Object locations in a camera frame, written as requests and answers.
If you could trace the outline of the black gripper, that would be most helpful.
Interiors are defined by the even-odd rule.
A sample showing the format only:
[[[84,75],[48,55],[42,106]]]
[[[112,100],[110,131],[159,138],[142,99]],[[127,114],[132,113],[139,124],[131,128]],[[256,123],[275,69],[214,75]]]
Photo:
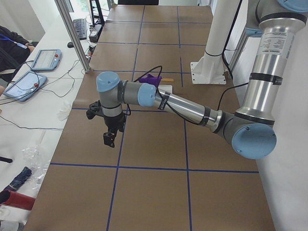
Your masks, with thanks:
[[[103,134],[103,142],[105,145],[112,148],[115,147],[115,139],[117,131],[123,132],[126,117],[124,113],[120,113],[117,116],[106,116],[104,115],[104,122],[108,127],[108,132]]]

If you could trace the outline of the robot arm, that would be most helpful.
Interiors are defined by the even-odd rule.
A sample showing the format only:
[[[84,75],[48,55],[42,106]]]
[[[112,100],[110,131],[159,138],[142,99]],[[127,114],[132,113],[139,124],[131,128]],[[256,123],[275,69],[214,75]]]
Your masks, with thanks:
[[[251,0],[248,3],[246,33],[260,38],[256,58],[245,83],[243,105],[234,113],[197,104],[139,79],[122,81],[118,74],[105,71],[96,77],[99,100],[86,113],[88,119],[101,116],[107,125],[103,142],[114,147],[123,132],[126,114],[122,106],[155,106],[174,113],[187,122],[209,128],[248,159],[269,155],[277,143],[272,108],[289,58],[295,35],[306,26],[305,0]]]

